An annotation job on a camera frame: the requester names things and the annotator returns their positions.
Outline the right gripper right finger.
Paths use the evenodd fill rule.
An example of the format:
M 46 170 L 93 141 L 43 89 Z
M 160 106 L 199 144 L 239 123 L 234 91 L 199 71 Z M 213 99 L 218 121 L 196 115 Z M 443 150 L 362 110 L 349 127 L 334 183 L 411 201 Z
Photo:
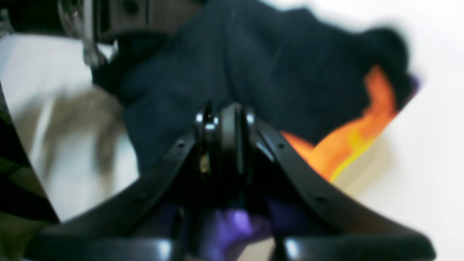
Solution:
M 239 114 L 246 184 L 275 240 L 273 261 L 432 261 L 427 236 L 396 223 L 318 175 L 272 126 Z

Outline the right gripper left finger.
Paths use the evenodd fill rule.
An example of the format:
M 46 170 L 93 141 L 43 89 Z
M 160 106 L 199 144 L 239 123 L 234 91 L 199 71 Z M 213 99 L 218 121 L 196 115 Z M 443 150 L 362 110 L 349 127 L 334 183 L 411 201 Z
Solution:
M 219 211 L 239 207 L 239 104 L 208 104 L 146 174 L 91 210 L 43 229 L 29 261 L 181 261 Z

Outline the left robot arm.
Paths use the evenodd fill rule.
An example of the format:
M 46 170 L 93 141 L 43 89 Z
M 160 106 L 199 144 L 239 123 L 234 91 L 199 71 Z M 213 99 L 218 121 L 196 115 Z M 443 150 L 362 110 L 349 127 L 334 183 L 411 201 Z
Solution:
M 106 63 L 99 43 L 132 34 L 169 35 L 205 5 L 204 0 L 2 0 L 8 33 L 79 39 L 91 68 Z

